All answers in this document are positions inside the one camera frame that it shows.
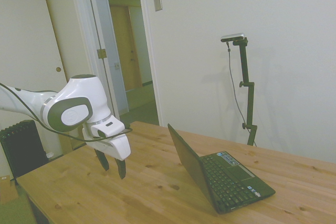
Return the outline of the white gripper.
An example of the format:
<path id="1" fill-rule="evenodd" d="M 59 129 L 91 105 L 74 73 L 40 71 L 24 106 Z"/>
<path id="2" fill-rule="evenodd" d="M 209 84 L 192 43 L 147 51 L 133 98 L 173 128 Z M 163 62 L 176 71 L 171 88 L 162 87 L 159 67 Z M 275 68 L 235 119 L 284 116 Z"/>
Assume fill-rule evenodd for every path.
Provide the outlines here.
<path id="1" fill-rule="evenodd" d="M 125 134 L 121 134 L 119 136 L 112 137 L 113 135 L 117 135 L 124 130 L 124 127 L 95 127 L 92 126 L 92 133 L 94 133 L 97 137 L 99 137 L 98 132 L 102 132 L 105 134 L 107 139 L 99 140 L 94 142 L 87 142 L 87 144 L 94 148 L 96 156 L 105 171 L 109 170 L 109 163 L 105 156 L 108 154 L 111 157 L 116 158 L 115 162 L 118 167 L 118 173 L 121 179 L 124 179 L 126 176 L 126 164 L 125 160 L 130 154 L 130 145 L 128 138 Z"/>

